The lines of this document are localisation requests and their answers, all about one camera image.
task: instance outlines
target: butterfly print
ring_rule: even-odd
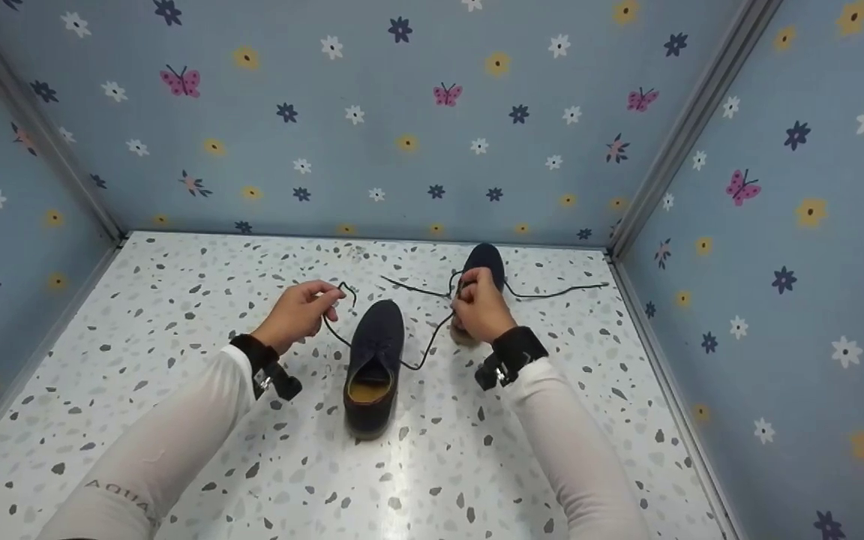
[[[735,169],[733,178],[729,182],[729,187],[726,187],[726,194],[733,196],[735,206],[741,206],[746,199],[755,198],[755,195],[758,195],[758,192],[762,191],[761,187],[753,185],[755,182],[758,182],[758,178],[754,181],[748,181],[748,178],[749,169],[745,169],[744,175],[742,171]]]
[[[442,86],[432,88],[432,93],[435,95],[436,105],[455,107],[456,100],[462,95],[462,86],[452,85],[446,88],[446,83],[442,82]]]
[[[628,110],[638,110],[639,113],[645,113],[649,109],[652,102],[659,99],[659,93],[652,88],[648,92],[643,92],[641,86],[638,92],[635,90],[628,93]]]
[[[186,69],[188,66],[182,66],[182,72],[176,73],[175,69],[172,69],[171,65],[165,64],[165,68],[169,68],[169,71],[159,71],[158,75],[162,78],[162,81],[169,86],[169,89],[172,90],[172,95],[181,96],[187,95],[189,97],[199,97],[199,71],[198,69],[189,70],[186,73]]]

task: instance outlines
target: white long sleeve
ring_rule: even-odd
[[[559,370],[539,359],[506,391],[562,505],[569,538],[648,540],[618,455]]]

